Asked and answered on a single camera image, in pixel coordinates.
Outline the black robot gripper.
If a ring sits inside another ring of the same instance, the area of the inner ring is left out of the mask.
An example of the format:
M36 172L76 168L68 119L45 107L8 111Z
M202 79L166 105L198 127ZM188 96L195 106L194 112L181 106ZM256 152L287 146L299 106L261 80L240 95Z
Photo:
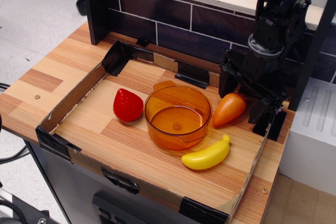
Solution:
M262 46L249 46L242 52L224 50L219 96L223 98L241 85L257 99L249 114L249 124L256 124L260 119L269 120L272 113L282 110L283 102L289 98L278 77L283 51L284 47L271 50Z

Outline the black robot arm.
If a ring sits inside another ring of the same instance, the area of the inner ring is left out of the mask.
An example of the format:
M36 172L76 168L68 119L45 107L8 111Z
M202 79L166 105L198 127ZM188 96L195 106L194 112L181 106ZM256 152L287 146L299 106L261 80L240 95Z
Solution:
M281 83L288 55L303 38L306 14L311 0L257 0L254 32L244 52L227 49L221 63L219 95L224 97L241 85L258 101L249 122L256 124L264 115L282 109L289 95Z

